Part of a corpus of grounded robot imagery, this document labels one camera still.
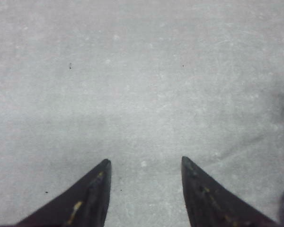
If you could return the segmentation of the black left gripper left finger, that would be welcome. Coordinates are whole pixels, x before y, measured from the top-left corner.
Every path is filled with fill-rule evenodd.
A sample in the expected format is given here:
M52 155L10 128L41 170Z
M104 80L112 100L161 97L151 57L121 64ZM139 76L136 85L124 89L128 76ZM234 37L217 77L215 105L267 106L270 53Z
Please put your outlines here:
M110 201L111 173L111 161L102 160L69 189L16 226L103 227Z

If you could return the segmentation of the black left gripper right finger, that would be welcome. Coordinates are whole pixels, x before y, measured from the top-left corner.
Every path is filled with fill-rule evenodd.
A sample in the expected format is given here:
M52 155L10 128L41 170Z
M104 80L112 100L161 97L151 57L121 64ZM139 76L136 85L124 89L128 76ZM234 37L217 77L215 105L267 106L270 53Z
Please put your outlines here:
M225 189L188 157L181 161L183 195L192 227L277 227L278 224Z

